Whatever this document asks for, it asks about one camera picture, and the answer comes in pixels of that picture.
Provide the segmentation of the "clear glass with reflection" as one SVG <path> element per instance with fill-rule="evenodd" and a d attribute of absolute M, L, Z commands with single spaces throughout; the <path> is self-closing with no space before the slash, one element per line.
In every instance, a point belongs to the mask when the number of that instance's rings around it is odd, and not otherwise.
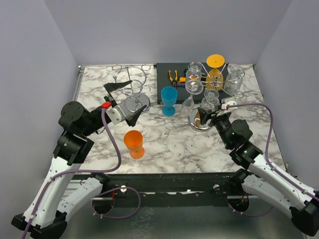
<path fill-rule="evenodd" d="M 240 87 L 245 76 L 245 70 L 241 66 L 232 65 L 229 67 L 229 74 L 224 83 L 223 90 L 230 96 L 242 98 L 244 94 L 240 91 Z"/>

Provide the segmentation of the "yellow plastic goblet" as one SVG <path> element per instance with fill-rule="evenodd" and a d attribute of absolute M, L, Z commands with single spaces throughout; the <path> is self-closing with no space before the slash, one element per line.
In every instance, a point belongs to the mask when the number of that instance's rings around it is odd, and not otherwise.
<path fill-rule="evenodd" d="M 220 54 L 210 55 L 206 64 L 211 68 L 206 77 L 206 89 L 221 91 L 223 85 L 222 71 L 219 69 L 225 65 L 225 59 Z"/>

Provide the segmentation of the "ribbed clear wine glass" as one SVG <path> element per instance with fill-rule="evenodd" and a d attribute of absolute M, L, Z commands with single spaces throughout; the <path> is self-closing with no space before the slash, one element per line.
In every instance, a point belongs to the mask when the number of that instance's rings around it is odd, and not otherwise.
<path fill-rule="evenodd" d="M 186 82 L 189 80 L 199 80 L 202 77 L 202 65 L 199 62 L 191 62 L 188 65 L 188 70 L 185 73 Z"/>

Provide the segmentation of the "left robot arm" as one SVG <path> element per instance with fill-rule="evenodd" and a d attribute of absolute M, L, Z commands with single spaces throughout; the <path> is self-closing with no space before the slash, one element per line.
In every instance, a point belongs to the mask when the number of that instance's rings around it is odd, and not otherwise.
<path fill-rule="evenodd" d="M 117 104 L 111 93 L 132 83 L 106 83 L 105 102 L 88 111 L 78 101 L 64 105 L 58 121 L 64 129 L 53 152 L 48 173 L 28 209 L 14 216 L 11 224 L 23 231 L 22 238 L 58 239 L 66 230 L 69 220 L 95 196 L 104 197 L 113 192 L 107 173 L 117 170 L 122 163 L 121 153 L 108 124 L 123 121 L 134 127 L 146 108 L 130 111 L 124 103 Z M 94 142 L 88 138 L 104 128 L 116 151 L 117 165 L 107 170 L 84 170 L 84 163 Z"/>

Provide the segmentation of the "scroll arm chrome glass rack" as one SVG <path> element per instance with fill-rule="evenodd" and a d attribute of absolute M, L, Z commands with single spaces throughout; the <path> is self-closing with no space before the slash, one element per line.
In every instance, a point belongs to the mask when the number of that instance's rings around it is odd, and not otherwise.
<path fill-rule="evenodd" d="M 224 60 L 214 62 L 207 73 L 204 98 L 199 107 L 206 111 L 217 111 L 220 104 L 219 96 L 222 92 L 227 98 L 243 98 L 244 93 L 240 91 L 240 87 L 244 76 L 245 71 L 241 66 L 233 65 L 228 68 Z"/>

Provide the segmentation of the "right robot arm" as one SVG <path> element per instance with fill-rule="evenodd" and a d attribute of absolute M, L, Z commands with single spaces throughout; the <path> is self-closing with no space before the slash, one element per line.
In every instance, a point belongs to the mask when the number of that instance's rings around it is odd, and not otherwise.
<path fill-rule="evenodd" d="M 319 192 L 307 186 L 268 158 L 252 142 L 253 135 L 246 120 L 230 121 L 230 106 L 212 112 L 198 108 L 201 124 L 217 129 L 231 159 L 241 169 L 229 183 L 235 195 L 255 195 L 285 213 L 293 225 L 308 236 L 319 231 Z"/>

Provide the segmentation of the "clear stemmed glass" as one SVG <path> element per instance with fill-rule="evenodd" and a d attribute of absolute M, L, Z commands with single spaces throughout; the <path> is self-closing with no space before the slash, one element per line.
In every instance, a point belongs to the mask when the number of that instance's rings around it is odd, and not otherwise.
<path fill-rule="evenodd" d="M 203 91 L 203 88 L 203 83 L 200 80 L 191 79 L 186 81 L 185 89 L 190 93 L 190 96 L 182 103 L 181 113 L 183 115 L 189 116 L 191 114 L 195 105 L 193 96 L 199 95 Z"/>

